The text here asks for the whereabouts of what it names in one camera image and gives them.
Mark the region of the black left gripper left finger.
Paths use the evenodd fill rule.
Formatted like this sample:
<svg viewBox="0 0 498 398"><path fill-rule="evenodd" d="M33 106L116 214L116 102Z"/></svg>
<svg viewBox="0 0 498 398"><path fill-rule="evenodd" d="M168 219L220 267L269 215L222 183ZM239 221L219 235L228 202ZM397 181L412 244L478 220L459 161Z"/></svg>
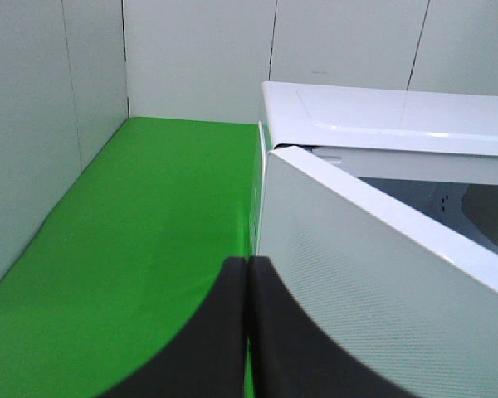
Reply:
<svg viewBox="0 0 498 398"><path fill-rule="evenodd" d="M192 317L140 369L102 397L243 397L248 261L228 257Z"/></svg>

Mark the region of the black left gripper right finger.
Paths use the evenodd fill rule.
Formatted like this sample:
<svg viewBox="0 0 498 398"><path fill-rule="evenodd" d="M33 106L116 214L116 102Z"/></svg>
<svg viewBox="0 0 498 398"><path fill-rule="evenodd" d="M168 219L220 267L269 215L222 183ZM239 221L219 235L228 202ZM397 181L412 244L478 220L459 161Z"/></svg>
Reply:
<svg viewBox="0 0 498 398"><path fill-rule="evenodd" d="M247 335L256 397L411 396L323 332L267 257L248 263Z"/></svg>

